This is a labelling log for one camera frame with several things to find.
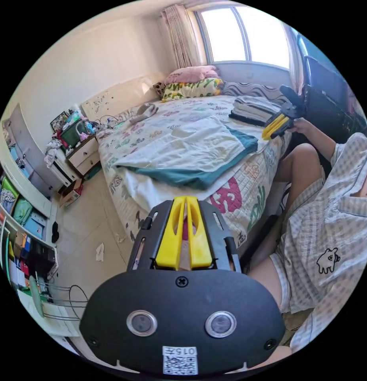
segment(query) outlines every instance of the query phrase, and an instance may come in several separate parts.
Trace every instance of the nightstand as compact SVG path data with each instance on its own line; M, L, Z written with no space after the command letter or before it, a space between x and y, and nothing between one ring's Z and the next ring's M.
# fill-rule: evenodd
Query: nightstand
M75 171L86 177L89 172L100 164L99 145L94 135L90 135L70 152L66 159L73 166Z

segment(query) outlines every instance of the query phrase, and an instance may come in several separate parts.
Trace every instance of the person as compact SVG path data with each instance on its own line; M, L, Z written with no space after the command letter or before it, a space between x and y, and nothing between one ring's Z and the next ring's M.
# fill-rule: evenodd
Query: person
M367 262L367 137L337 144L305 119L291 132L305 135L283 158L274 181L291 182L286 208L260 245L248 275L272 294L282 313L312 313L292 337L258 367L299 351L339 313ZM325 180L316 149L332 170Z

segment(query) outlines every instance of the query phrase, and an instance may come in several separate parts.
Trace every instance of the yellow floral pillow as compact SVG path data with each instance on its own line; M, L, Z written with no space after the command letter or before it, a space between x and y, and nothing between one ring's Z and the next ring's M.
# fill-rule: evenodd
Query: yellow floral pillow
M165 87L162 102L183 98L219 95L223 81L220 78L205 78L196 83L169 83Z

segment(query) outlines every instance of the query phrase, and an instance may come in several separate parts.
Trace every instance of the window sill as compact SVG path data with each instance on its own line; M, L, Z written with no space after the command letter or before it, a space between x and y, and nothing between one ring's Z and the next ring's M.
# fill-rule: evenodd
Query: window sill
M254 61L215 61L215 62L209 63L209 65L214 65L214 66L224 65L224 64L228 64L228 65L229 64L259 65L259 66L266 66L266 67L268 66L268 67L274 67L276 69L280 69L280 70L289 72L289 69L287 69L286 67L272 65L270 63L263 63L263 62L254 62Z

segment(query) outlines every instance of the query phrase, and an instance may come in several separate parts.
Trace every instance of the tile floor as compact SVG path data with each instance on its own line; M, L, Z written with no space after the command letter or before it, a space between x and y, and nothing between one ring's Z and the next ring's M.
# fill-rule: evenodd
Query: tile floor
M126 237L114 208L102 170L84 183L82 195L74 203L58 210L56 220L60 237L55 285L78 285L89 298L100 284L126 270L132 243ZM104 243L104 261L98 262L96 248L101 243ZM59 295L68 299L68 295ZM71 299L84 300L84 295L74 288ZM70 316L74 316L70 308L67 310ZM76 310L80 317L82 309ZM93 355L81 337L72 338L72 341L87 358L104 364Z

